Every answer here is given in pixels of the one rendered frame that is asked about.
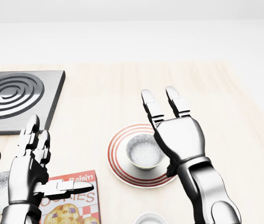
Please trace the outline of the silver robot left hand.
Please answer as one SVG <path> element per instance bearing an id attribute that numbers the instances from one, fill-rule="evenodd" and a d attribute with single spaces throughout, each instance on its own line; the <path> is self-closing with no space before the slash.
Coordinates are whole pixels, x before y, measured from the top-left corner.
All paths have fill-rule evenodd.
<path id="1" fill-rule="evenodd" d="M 42 198 L 59 200 L 72 194 L 94 189 L 89 182 L 49 180 L 46 164 L 50 161 L 50 134 L 39 132 L 40 120 L 32 115 L 26 128 L 21 130 L 19 151 L 13 159 L 9 180 L 9 203 L 31 203 L 39 206 Z"/>

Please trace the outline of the silver robot right hand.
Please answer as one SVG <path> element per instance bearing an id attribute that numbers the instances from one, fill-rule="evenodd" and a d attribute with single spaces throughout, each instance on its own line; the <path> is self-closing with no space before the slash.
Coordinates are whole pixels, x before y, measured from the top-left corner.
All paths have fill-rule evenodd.
<path id="1" fill-rule="evenodd" d="M 141 95 L 143 106 L 155 131 L 154 138 L 161 150 L 170 159 L 167 167 L 167 177 L 177 174 L 177 168 L 183 162 L 205 155 L 205 138 L 199 123 L 190 116 L 190 108 L 178 91 L 166 87 L 168 102 L 176 116 L 164 120 L 153 94 L 145 89 Z"/>

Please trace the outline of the white plate with red rings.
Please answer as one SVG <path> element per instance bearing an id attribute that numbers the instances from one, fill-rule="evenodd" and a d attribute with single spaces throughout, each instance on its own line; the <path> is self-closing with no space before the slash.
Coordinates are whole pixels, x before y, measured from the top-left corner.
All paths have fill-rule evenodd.
<path id="1" fill-rule="evenodd" d="M 113 174 L 124 183 L 142 189 L 162 187 L 172 182 L 176 176 L 166 176 L 168 157 L 150 170 L 137 168 L 128 158 L 126 146 L 128 142 L 140 134 L 153 136 L 154 130 L 150 124 L 132 124 L 119 130 L 111 139 L 107 150 L 107 162 Z"/>

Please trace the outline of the flat dark stove plate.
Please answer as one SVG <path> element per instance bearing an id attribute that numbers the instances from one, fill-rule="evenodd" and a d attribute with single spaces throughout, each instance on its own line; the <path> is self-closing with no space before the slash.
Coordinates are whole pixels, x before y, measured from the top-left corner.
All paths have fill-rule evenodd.
<path id="1" fill-rule="evenodd" d="M 63 70 L 0 72 L 0 135 L 19 134 L 33 114 L 48 130 L 64 80 Z"/>

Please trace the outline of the red raisin cookies box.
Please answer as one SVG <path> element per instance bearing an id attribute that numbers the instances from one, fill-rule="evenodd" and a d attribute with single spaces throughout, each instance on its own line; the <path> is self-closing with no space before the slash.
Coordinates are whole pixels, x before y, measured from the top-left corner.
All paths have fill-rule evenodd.
<path id="1" fill-rule="evenodd" d="M 97 177 L 94 170 L 50 177 L 49 180 L 90 182 L 94 189 L 68 199 L 44 198 L 39 206 L 40 224 L 101 224 Z"/>

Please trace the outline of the white round cup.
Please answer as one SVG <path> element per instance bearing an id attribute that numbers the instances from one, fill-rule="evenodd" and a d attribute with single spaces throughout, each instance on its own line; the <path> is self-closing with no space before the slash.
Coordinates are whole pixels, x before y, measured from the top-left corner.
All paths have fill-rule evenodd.
<path id="1" fill-rule="evenodd" d="M 137 218 L 135 224 L 168 224 L 167 221 L 157 213 L 148 212 Z"/>

